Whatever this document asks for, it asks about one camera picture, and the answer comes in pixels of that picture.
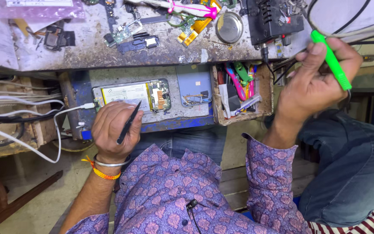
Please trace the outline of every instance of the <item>yellow thread bracelet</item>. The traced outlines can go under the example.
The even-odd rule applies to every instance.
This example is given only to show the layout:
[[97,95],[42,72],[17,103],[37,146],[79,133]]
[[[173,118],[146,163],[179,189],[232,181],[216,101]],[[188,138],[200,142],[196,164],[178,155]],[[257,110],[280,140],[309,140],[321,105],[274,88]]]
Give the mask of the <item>yellow thread bracelet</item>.
[[90,162],[90,164],[92,165],[92,168],[93,168],[93,171],[95,172],[95,174],[97,174],[101,178],[114,180],[114,179],[117,179],[117,178],[119,178],[121,176],[121,172],[119,172],[119,174],[116,175],[116,176],[108,176],[108,175],[102,173],[101,171],[99,171],[98,169],[95,168],[95,162],[93,162],[92,160],[90,160],[90,158],[87,155],[86,155],[86,157],[87,157],[87,159],[82,159],[82,161]]

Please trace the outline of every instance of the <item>glue tube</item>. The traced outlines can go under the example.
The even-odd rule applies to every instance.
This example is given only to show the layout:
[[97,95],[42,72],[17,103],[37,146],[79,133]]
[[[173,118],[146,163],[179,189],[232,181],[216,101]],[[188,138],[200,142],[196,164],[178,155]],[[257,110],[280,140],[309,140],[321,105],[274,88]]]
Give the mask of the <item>glue tube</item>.
[[240,108],[236,109],[235,111],[231,111],[230,115],[231,116],[236,116],[238,115],[242,110],[248,109],[251,105],[255,104],[256,102],[262,101],[262,97],[260,95],[258,96],[253,96],[246,101],[242,102],[240,105]]

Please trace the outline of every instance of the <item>opened smartphone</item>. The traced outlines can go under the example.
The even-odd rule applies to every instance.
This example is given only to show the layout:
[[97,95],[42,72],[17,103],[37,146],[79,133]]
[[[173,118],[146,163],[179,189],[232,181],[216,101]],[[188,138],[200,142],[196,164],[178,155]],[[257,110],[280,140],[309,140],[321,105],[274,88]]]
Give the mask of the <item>opened smartphone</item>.
[[171,108],[167,79],[99,86],[94,87],[92,92],[94,102],[99,104],[96,111],[118,100],[135,105],[141,101],[139,110],[143,110],[145,114],[158,113]]

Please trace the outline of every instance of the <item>green probe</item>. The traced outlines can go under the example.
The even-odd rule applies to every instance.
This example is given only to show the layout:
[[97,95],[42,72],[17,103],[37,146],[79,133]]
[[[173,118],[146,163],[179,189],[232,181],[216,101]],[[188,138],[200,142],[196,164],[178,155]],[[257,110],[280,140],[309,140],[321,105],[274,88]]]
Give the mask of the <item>green probe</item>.
[[330,70],[333,72],[334,76],[336,77],[337,81],[340,83],[340,86],[343,88],[344,91],[351,89],[351,84],[346,77],[342,67],[340,66],[339,61],[337,61],[336,56],[334,55],[333,51],[325,42],[325,38],[321,35],[317,30],[314,30],[311,33],[311,38],[314,43],[322,42],[327,46],[327,54],[325,56],[325,61],[327,62]]

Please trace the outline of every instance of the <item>wooden drawer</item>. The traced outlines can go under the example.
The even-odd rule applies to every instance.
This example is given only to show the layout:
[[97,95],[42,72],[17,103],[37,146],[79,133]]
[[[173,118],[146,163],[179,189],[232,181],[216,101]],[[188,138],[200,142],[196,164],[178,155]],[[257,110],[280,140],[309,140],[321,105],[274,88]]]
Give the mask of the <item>wooden drawer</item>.
[[254,120],[273,113],[273,77],[267,66],[258,66],[258,70],[256,72],[258,79],[255,79],[255,95],[260,95],[262,97],[262,101],[257,103],[258,112],[247,112],[246,114],[239,114],[235,117],[231,117],[230,119],[225,119],[223,116],[219,84],[217,82],[217,70],[215,65],[212,66],[211,71],[213,114],[214,122],[216,124],[226,126],[240,121]]

